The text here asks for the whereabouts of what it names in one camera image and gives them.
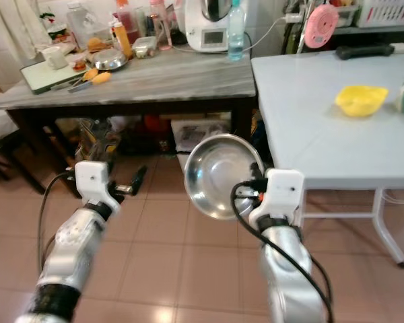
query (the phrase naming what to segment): tiled floor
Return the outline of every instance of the tiled floor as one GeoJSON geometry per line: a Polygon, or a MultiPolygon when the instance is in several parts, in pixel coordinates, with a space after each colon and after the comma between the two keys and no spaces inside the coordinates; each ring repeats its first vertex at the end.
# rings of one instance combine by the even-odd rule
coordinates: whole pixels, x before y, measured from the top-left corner
{"type": "MultiPolygon", "coordinates": [[[[144,185],[110,220],[75,322],[268,323],[259,243],[236,222],[212,220],[191,205],[176,159],[121,158],[113,175],[128,182],[140,164],[149,166],[144,185]]],[[[32,168],[43,182],[51,179],[42,163],[32,168]]],[[[371,198],[366,191],[317,191],[308,208],[367,209],[371,198]]],[[[0,323],[23,312],[37,280],[40,200],[17,176],[0,182],[0,323]]],[[[58,184],[48,201],[47,236],[79,205],[58,184]]],[[[404,206],[387,206],[386,223],[404,250],[404,206]]],[[[304,237],[331,277],[337,322],[404,322],[404,270],[369,220],[306,220],[304,237]]]]}

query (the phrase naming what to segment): metal bowl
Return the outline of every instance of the metal bowl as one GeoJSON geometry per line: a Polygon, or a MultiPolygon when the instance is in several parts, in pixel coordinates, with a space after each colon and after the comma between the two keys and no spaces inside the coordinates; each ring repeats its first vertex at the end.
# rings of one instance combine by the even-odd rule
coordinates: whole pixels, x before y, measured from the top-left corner
{"type": "MultiPolygon", "coordinates": [[[[187,194],[200,212],[215,219],[235,219],[230,193],[234,185],[251,178],[250,166],[254,162],[264,172],[259,154],[244,139],[235,135],[210,137],[198,144],[187,160],[184,171],[187,194]]],[[[252,201],[237,200],[242,216],[250,213],[252,201]]]]}
{"type": "Polygon", "coordinates": [[[124,66],[127,63],[127,57],[123,52],[109,48],[94,54],[92,62],[99,71],[110,71],[124,66]]]}

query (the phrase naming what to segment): shelf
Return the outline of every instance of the shelf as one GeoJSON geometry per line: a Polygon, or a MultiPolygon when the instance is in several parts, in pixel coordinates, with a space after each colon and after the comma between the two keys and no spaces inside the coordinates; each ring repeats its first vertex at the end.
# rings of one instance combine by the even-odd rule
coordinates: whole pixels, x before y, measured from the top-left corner
{"type": "Polygon", "coordinates": [[[344,27],[335,29],[334,35],[373,34],[376,32],[404,32],[404,26],[370,27],[370,28],[344,27]]]}

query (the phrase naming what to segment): cutting board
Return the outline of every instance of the cutting board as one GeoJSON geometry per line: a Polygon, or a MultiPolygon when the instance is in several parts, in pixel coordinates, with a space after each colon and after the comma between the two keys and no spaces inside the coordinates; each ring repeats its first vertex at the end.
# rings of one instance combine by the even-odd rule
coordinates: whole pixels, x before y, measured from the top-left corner
{"type": "Polygon", "coordinates": [[[49,91],[54,85],[76,80],[87,70],[75,72],[70,65],[62,69],[51,69],[46,62],[41,62],[24,67],[21,73],[33,94],[41,94],[49,91]]]}

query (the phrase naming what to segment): white table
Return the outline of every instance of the white table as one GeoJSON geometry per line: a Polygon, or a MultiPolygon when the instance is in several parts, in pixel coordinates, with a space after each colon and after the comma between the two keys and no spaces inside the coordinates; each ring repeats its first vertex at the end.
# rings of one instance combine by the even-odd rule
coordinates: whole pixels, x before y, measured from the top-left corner
{"type": "Polygon", "coordinates": [[[300,170],[306,189],[376,190],[371,213],[306,213],[296,223],[303,216],[370,217],[404,267],[383,221],[384,190],[404,188],[404,115],[393,107],[404,55],[341,61],[334,52],[319,52],[257,58],[252,67],[275,167],[300,170]],[[333,105],[347,85],[386,87],[389,96],[375,115],[350,118],[333,105]]]}

